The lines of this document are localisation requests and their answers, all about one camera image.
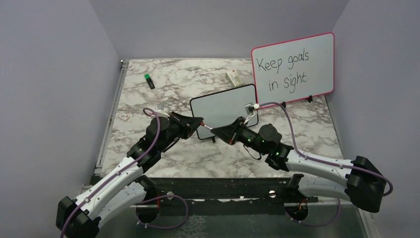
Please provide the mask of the black framed whiteboard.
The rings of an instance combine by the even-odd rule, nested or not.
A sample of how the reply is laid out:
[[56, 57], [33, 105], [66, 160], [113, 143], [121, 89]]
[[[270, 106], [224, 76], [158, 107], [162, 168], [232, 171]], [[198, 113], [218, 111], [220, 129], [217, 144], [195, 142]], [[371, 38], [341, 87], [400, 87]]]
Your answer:
[[193, 117], [202, 117], [211, 127], [229, 125], [237, 117], [248, 116], [245, 106], [257, 102], [256, 87], [253, 84], [206, 94], [190, 100]]

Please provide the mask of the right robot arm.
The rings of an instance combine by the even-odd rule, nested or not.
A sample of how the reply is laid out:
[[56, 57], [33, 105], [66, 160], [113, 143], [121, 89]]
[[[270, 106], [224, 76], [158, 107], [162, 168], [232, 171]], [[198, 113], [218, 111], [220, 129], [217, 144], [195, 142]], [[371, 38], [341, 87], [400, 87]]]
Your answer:
[[240, 142], [260, 155], [266, 155], [265, 162], [275, 170], [313, 175], [286, 187], [286, 196], [293, 202], [304, 196], [325, 196], [350, 201], [368, 212], [380, 210], [385, 196], [385, 177], [363, 156], [354, 160], [337, 160], [298, 152], [293, 146], [281, 142], [282, 135], [272, 124], [265, 124], [255, 132], [245, 125], [243, 117], [210, 131], [229, 145]]

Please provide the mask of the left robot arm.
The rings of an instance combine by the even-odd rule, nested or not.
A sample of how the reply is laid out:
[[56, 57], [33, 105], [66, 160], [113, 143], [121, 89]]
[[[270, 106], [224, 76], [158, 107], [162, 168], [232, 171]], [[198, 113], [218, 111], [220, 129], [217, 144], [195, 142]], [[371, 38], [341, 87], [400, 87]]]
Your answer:
[[59, 202], [56, 226], [61, 231], [60, 237], [94, 238], [122, 210], [138, 202], [151, 203], [156, 196], [156, 184], [144, 173], [180, 139], [190, 138], [204, 121], [202, 117], [175, 112], [160, 117], [149, 108], [144, 112], [152, 120], [126, 157], [91, 188]]

